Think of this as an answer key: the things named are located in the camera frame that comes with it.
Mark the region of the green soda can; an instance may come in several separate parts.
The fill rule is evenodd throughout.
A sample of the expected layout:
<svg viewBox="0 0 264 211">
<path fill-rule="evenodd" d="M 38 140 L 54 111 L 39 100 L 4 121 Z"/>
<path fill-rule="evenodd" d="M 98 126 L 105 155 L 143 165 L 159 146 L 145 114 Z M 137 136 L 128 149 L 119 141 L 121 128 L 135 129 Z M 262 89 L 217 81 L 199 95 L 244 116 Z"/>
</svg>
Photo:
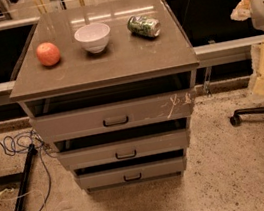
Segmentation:
<svg viewBox="0 0 264 211">
<path fill-rule="evenodd" d="M 129 31 L 141 36 L 155 38 L 161 32 L 159 20 L 149 16 L 131 16 L 127 22 Z"/>
</svg>

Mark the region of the white ceramic bowl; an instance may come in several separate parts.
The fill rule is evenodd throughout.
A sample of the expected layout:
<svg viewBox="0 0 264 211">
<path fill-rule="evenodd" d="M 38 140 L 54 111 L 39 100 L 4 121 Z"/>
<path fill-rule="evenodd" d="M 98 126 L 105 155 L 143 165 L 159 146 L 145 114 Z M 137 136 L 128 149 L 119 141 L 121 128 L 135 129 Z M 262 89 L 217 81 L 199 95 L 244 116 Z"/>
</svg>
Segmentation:
<svg viewBox="0 0 264 211">
<path fill-rule="evenodd" d="M 81 48 L 90 53 L 104 51 L 110 38 L 110 27 L 104 23 L 90 23 L 79 28 L 74 34 L 74 39 Z"/>
</svg>

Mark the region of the grey bottom drawer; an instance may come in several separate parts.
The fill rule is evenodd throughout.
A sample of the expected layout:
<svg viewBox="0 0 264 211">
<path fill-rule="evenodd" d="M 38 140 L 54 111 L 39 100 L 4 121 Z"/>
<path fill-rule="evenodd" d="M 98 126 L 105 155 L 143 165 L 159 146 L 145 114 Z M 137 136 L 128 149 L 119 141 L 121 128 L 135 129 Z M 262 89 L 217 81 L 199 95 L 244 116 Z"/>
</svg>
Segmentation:
<svg viewBox="0 0 264 211">
<path fill-rule="evenodd" d="M 139 181 L 156 176 L 182 172 L 186 169 L 186 158 L 165 159 L 164 161 L 114 169 L 76 177 L 75 181 L 81 188 L 97 189 L 110 185 Z"/>
</svg>

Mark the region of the red apple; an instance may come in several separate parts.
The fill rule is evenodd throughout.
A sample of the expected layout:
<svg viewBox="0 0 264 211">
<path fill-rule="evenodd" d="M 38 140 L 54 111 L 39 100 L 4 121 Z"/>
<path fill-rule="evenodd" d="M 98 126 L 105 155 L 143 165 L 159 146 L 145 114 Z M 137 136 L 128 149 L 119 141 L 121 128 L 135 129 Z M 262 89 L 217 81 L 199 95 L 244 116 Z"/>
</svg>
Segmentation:
<svg viewBox="0 0 264 211">
<path fill-rule="evenodd" d="M 37 46 L 36 53 L 37 59 L 46 67 L 54 66 L 61 59 L 59 48 L 50 42 L 41 43 Z"/>
</svg>

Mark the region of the grey top drawer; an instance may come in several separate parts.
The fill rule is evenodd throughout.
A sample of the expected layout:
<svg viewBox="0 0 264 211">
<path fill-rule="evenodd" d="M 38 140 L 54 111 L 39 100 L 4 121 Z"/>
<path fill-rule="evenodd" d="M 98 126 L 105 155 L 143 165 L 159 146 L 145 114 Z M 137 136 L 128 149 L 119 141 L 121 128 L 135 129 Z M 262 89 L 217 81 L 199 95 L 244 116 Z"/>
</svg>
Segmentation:
<svg viewBox="0 0 264 211">
<path fill-rule="evenodd" d="M 30 119 L 46 142 L 89 136 L 119 129 L 188 117 L 194 89 L 126 100 L 126 102 L 46 115 Z"/>
</svg>

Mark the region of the grey drawer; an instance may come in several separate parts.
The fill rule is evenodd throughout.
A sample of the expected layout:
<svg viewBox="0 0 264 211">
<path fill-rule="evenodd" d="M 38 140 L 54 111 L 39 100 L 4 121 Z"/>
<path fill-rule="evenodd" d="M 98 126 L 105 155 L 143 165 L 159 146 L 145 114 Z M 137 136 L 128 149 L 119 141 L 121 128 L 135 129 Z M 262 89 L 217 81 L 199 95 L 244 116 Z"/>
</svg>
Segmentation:
<svg viewBox="0 0 264 211">
<path fill-rule="evenodd" d="M 189 134 L 187 129 L 180 129 L 152 136 L 140 136 L 135 139 L 57 153 L 57 159 L 67 170 L 125 161 L 131 158 L 187 148 L 190 140 Z"/>
<path fill-rule="evenodd" d="M 46 115 L 30 119 L 46 142 L 89 136 L 119 129 L 188 117 L 194 89 L 126 100 L 126 102 Z"/>
<path fill-rule="evenodd" d="M 81 188 L 97 189 L 110 185 L 139 181 L 156 176 L 182 172 L 186 169 L 186 158 L 165 159 L 164 161 L 114 169 L 76 177 L 75 181 Z"/>
</svg>

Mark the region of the grey drawer cabinet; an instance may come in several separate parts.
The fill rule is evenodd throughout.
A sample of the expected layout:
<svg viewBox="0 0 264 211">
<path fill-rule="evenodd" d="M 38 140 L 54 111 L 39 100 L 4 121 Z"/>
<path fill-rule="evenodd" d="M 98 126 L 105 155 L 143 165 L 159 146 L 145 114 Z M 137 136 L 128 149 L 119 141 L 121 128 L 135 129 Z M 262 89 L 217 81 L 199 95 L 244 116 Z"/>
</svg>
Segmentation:
<svg viewBox="0 0 264 211">
<path fill-rule="evenodd" d="M 158 19 L 160 34 L 150 38 L 130 32 L 127 21 L 136 15 Z M 90 23 L 104 23 L 110 27 L 109 42 L 102 52 L 85 51 L 74 38 L 79 28 Z M 117 0 L 43 14 L 32 37 L 11 93 L 12 101 L 19 103 L 30 119 L 194 89 L 198 58 L 163 0 Z M 37 46 L 46 42 L 59 48 L 61 59 L 54 66 L 46 67 L 37 59 Z M 57 154 L 180 129 L 189 132 L 190 118 L 191 114 L 55 143 L 44 141 Z M 166 159 L 186 158 L 187 148 L 68 171 L 75 179 Z M 179 176 L 183 172 L 150 179 Z M 93 192 L 105 188 L 110 187 L 81 189 Z"/>
</svg>

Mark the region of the black wheeled stand leg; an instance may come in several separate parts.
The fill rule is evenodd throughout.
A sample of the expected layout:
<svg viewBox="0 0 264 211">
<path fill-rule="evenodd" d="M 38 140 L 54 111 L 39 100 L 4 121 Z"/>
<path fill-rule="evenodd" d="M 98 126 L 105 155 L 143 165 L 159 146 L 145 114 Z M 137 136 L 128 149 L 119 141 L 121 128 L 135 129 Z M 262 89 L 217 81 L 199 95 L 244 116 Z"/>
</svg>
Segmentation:
<svg viewBox="0 0 264 211">
<path fill-rule="evenodd" d="M 29 145 L 28 150 L 27 150 L 27 156 L 26 156 L 26 160 L 25 160 L 25 165 L 24 165 L 24 169 L 23 169 L 23 173 L 22 173 L 22 178 L 20 179 L 20 185 L 19 185 L 19 191 L 18 191 L 18 196 L 17 196 L 17 201 L 15 203 L 15 209 L 14 211 L 26 211 L 24 209 L 24 202 L 25 202 L 25 198 L 27 195 L 27 189 L 28 189 L 28 184 L 29 184 L 29 175 L 31 172 L 31 166 L 32 166 L 32 161 L 33 158 L 35 157 L 35 155 L 37 154 L 37 150 L 35 148 L 35 146 Z"/>
</svg>

